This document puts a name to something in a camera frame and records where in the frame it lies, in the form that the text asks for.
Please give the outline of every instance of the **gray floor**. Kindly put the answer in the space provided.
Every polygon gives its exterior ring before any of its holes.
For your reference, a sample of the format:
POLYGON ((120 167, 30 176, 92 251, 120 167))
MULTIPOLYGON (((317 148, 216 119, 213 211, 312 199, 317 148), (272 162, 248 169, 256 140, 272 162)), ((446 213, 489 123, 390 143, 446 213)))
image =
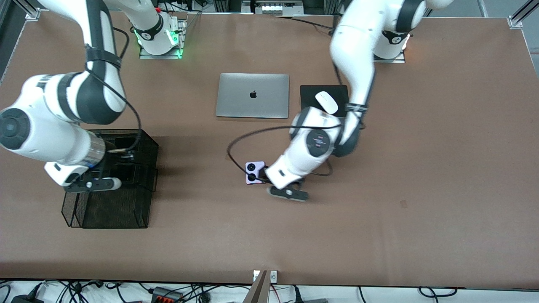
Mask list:
MULTIPOLYGON (((527 0, 483 0, 488 17, 506 18, 518 10, 527 0)), ((433 17, 481 17, 477 0, 455 0, 445 10, 435 11, 433 17)), ((530 48, 531 58, 539 77, 539 9, 522 23, 524 36, 530 48)))

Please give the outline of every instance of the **brown tabletop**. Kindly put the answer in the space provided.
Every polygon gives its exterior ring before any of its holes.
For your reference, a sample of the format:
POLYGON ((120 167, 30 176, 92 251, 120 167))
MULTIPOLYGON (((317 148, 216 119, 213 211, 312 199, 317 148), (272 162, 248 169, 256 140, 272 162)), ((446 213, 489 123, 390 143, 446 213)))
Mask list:
MULTIPOLYGON (((139 60, 132 39, 123 61, 128 99, 160 145, 150 227, 68 228, 43 163, 0 149, 0 276, 249 283, 273 269, 283 284, 539 285, 539 81, 521 31, 424 20, 406 64, 376 66, 357 150, 332 159, 333 176, 308 177, 311 199, 298 203, 246 186, 225 150, 289 124, 300 85, 336 84, 327 31, 246 15, 203 15, 190 29, 182 60, 139 60), (289 74, 289 119, 217 119, 222 72, 289 74)), ((0 108, 28 77, 83 62, 78 26, 44 12, 26 25, 0 108)), ((126 112, 104 128, 135 126, 126 112)), ((233 152, 272 163, 288 143, 267 133, 233 152)))

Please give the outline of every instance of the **black mouse pad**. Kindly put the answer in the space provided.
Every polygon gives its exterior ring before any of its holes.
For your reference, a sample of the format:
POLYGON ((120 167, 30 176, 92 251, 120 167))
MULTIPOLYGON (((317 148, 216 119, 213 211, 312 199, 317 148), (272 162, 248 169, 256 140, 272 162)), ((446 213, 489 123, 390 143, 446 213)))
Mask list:
POLYGON ((348 103, 348 86, 346 85, 301 85, 301 109, 312 106, 324 110, 316 100, 316 94, 320 92, 327 92, 337 102, 338 110, 333 116, 344 118, 346 103, 348 103))

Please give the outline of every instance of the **red wire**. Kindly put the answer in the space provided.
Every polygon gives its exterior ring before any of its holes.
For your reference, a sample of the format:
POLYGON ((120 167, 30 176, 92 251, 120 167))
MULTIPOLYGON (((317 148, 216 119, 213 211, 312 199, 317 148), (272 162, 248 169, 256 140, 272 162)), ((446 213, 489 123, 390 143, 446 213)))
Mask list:
POLYGON ((277 293, 275 286, 272 285, 271 288, 273 288, 273 292, 275 293, 275 296, 277 296, 277 302, 281 303, 281 299, 279 299, 279 294, 277 293))

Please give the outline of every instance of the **table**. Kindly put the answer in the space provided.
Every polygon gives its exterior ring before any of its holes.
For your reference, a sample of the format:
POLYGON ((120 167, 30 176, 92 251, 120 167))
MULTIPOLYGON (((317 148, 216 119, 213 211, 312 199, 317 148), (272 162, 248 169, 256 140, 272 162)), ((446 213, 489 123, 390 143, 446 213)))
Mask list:
MULTIPOLYGON (((332 160, 332 177, 309 177, 311 199, 298 203, 246 186, 225 150, 290 123, 300 85, 336 84, 326 31, 248 15, 202 15, 190 29, 181 60, 139 60, 132 39, 123 61, 128 99, 160 145, 149 228, 68 228, 43 163, 2 149, 0 276, 249 283, 272 269, 282 284, 537 286, 539 81, 521 31, 424 20, 406 64, 377 64, 357 150, 332 160), (222 72, 289 74, 289 119, 216 118, 222 72)), ((77 25, 43 12, 26 25, 0 108, 28 77, 83 62, 77 25)), ((126 112, 103 128, 135 125, 126 112)), ((288 143, 281 131, 233 152, 272 163, 288 143)))

